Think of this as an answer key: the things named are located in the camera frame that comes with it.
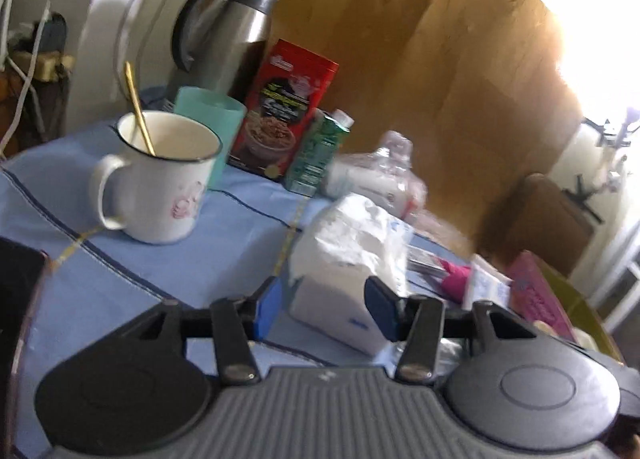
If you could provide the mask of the gold spoon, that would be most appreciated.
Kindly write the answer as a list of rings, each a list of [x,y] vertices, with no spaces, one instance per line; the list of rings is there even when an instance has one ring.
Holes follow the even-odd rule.
[[[132,67],[131,63],[128,62],[128,60],[126,60],[126,62],[124,63],[124,77],[129,92],[130,102],[132,108],[134,108],[134,116],[136,117],[137,126],[141,133],[146,151],[150,155],[155,156],[155,147],[153,145],[148,126],[146,125],[145,116],[142,112],[142,107],[136,88],[136,82],[134,82],[134,68]]]

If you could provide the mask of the pink gold metal tin box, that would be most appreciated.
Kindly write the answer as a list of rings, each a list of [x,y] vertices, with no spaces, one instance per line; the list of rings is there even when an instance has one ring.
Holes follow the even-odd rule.
[[[574,330],[590,335],[598,350],[623,363],[615,341],[602,319],[580,292],[534,253],[523,251],[508,269],[511,281],[510,309],[529,323],[541,320],[557,335],[578,342]]]

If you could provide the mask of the blue tablecloth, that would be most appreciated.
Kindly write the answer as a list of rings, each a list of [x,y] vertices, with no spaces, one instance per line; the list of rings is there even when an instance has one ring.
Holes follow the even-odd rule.
[[[1,164],[1,236],[43,250],[55,261],[67,257],[43,286],[39,311],[25,345],[13,458],[53,458],[34,409],[41,378],[63,359],[116,329],[158,302],[206,307],[218,297],[252,293],[270,275],[298,201],[273,182],[228,169],[221,191],[204,196],[194,232],[175,245],[145,245],[120,231],[102,231],[88,201],[93,167],[119,152],[107,120],[88,130],[27,150]],[[254,347],[260,372],[272,366],[384,364],[393,371],[393,351],[367,358],[280,314],[266,344]],[[376,430],[377,441],[363,451],[341,451],[329,442],[322,450],[294,453],[288,443],[268,442],[238,430],[231,444],[198,438],[185,458],[488,458],[469,449],[441,410],[398,413],[390,406]]]

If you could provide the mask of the clear plastic bag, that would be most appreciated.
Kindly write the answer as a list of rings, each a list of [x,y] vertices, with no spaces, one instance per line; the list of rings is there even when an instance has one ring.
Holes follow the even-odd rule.
[[[322,194],[338,199],[358,194],[392,216],[413,225],[425,205],[427,188],[412,172],[413,144],[396,131],[387,131],[372,153],[334,157],[321,183]]]

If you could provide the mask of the pink small object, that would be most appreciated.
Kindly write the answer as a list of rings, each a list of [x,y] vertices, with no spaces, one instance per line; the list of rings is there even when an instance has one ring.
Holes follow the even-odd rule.
[[[440,260],[440,264],[446,271],[446,276],[440,282],[440,289],[452,301],[462,303],[471,268],[469,265],[458,265],[444,259]]]

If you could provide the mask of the brown wooden chair back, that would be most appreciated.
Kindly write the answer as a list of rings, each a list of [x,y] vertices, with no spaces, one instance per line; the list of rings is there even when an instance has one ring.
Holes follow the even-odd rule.
[[[490,208],[480,225],[476,252],[498,268],[508,268],[524,251],[555,271],[572,274],[594,227],[548,176],[534,173]]]

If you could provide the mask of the white tissue packet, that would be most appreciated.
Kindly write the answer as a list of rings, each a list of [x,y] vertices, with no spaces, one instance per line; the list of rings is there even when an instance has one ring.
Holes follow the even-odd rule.
[[[349,194],[314,218],[295,242],[288,277],[293,318],[329,337],[378,355],[386,346],[364,303],[371,276],[405,297],[413,227],[364,196]]]

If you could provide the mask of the white enamel mug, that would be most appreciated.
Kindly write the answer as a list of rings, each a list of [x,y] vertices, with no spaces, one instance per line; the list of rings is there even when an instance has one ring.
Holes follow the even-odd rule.
[[[192,233],[222,141],[203,123],[173,112],[143,118],[154,152],[146,150],[136,116],[120,117],[115,133],[122,150],[94,167],[90,204],[107,231],[168,245]]]

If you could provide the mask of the steel thermos jug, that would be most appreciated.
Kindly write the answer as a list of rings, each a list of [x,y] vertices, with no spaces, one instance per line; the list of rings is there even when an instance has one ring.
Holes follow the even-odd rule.
[[[265,55],[277,0],[187,0],[172,30],[164,106],[195,86],[243,103]]]

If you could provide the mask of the green drink carton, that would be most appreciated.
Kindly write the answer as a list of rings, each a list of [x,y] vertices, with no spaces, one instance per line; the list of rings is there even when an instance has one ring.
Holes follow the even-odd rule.
[[[284,187],[291,193],[314,196],[353,124],[354,119],[342,109],[333,112],[317,109],[314,122],[285,174]]]

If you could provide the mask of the red cereal box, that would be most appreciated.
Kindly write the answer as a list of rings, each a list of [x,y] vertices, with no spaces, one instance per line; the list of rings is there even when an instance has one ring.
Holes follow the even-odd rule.
[[[273,45],[245,101],[229,162],[277,181],[285,175],[338,63],[283,39]]]

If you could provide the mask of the teal plastic cup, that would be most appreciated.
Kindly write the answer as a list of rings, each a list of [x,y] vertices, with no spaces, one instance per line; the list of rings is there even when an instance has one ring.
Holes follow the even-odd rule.
[[[244,121],[246,107],[228,95],[195,86],[183,86],[177,94],[174,112],[204,124],[220,138],[221,152],[207,185],[214,190],[224,173],[229,153]]]

